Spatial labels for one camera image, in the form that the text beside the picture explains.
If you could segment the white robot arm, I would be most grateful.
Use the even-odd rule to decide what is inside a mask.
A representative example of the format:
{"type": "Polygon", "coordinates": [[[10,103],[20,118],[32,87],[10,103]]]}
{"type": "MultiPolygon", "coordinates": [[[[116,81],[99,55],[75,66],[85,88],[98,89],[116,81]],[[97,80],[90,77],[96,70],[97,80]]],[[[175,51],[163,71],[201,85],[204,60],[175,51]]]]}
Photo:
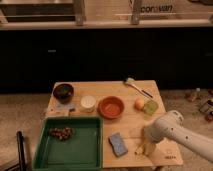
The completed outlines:
{"type": "Polygon", "coordinates": [[[170,110],[144,128],[143,153],[152,154],[164,138],[173,140],[213,163],[213,139],[182,126],[184,118],[177,110],[170,110]]]}

